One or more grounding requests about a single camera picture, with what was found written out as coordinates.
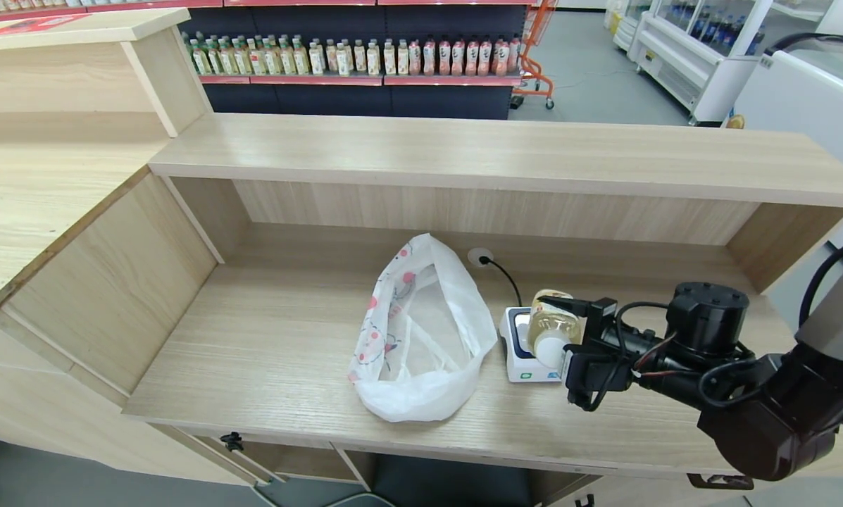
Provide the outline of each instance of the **orange shopping cart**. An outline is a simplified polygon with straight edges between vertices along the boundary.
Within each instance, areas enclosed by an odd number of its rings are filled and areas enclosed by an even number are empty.
[[[525,29],[521,43],[524,49],[518,60],[521,64],[521,87],[512,90],[517,95],[542,95],[547,98],[547,109],[552,109],[556,104],[553,102],[553,81],[543,73],[543,66],[528,55],[531,48],[540,45],[544,32],[547,31],[550,18],[556,12],[558,0],[538,0],[537,3],[527,8],[525,14]],[[534,89],[527,87],[527,81],[534,80]]]

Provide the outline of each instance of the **white plastic bag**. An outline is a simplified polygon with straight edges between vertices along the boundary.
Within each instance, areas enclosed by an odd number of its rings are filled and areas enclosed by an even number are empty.
[[[496,328],[454,251],[430,234],[380,273],[349,379],[369,411],[398,423],[444,420],[468,401]]]

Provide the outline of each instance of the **drawer handle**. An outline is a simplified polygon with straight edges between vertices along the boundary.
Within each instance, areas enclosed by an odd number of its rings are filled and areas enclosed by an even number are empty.
[[[230,434],[221,437],[221,441],[224,442],[224,447],[227,447],[227,450],[230,452],[242,451],[244,449],[243,437],[235,431],[231,431]]]
[[[575,507],[596,507],[596,499],[593,498],[593,493],[587,494],[587,503],[581,503],[580,500],[575,500]]]
[[[753,479],[745,475],[710,475],[708,479],[704,479],[700,474],[688,474],[687,480],[698,489],[753,489]]]

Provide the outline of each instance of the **tile floor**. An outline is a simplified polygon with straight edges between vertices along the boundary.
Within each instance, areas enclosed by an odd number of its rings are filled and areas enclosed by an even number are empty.
[[[512,120],[686,125],[687,113],[648,77],[634,74],[634,64],[611,43],[601,13],[556,13],[533,55],[556,83],[556,107],[530,97]],[[827,252],[817,251],[771,294],[792,327],[799,299]],[[831,273],[835,280],[839,273]],[[293,480],[273,484],[268,494],[282,505],[312,507],[356,493],[357,487]],[[781,487],[736,498],[723,507],[776,505],[843,506],[843,479],[794,479]],[[189,505],[193,507],[263,505],[245,488],[120,472],[77,458],[51,455],[0,443],[0,507],[63,505],[105,507]],[[348,507],[373,507],[362,499]]]

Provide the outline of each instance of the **bottle cap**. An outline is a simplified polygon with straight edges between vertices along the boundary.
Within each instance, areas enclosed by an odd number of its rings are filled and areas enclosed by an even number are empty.
[[[563,347],[569,344],[568,337],[562,331],[549,330],[537,337],[534,345],[534,357],[547,368],[559,369],[565,356]]]

